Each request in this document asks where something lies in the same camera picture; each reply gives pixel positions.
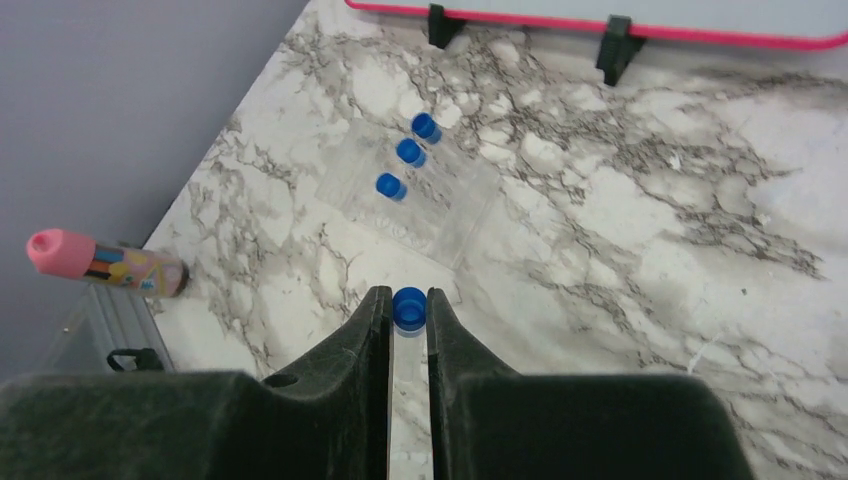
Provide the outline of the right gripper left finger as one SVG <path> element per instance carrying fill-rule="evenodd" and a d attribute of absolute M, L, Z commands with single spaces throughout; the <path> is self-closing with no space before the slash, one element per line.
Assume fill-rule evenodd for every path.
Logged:
<path fill-rule="evenodd" d="M 392 293 L 277 373 L 31 376 L 1 388 L 5 479 L 383 479 Z"/>

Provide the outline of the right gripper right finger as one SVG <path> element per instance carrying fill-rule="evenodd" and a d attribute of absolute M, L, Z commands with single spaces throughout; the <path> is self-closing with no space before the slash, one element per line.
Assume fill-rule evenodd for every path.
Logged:
<path fill-rule="evenodd" d="M 529 375 L 427 295 L 438 479 L 750 479 L 728 413 L 683 375 Z"/>

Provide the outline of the blue capped test tube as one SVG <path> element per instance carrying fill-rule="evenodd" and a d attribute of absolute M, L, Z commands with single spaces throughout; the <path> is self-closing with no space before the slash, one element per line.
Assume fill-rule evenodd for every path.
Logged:
<path fill-rule="evenodd" d="M 375 181 L 375 189 L 389 200 L 403 201 L 408 193 L 406 184 L 392 173 L 384 172 Z"/>
<path fill-rule="evenodd" d="M 395 147 L 396 155 L 412 168 L 421 168 L 427 161 L 425 150 L 412 138 L 404 138 Z"/>
<path fill-rule="evenodd" d="M 416 136 L 430 145 L 436 145 L 442 140 L 441 127 L 426 112 L 420 112 L 412 119 L 411 130 Z"/>
<path fill-rule="evenodd" d="M 408 392 L 423 378 L 427 297 L 416 287 L 403 287 L 392 298 L 392 375 L 398 388 Z"/>

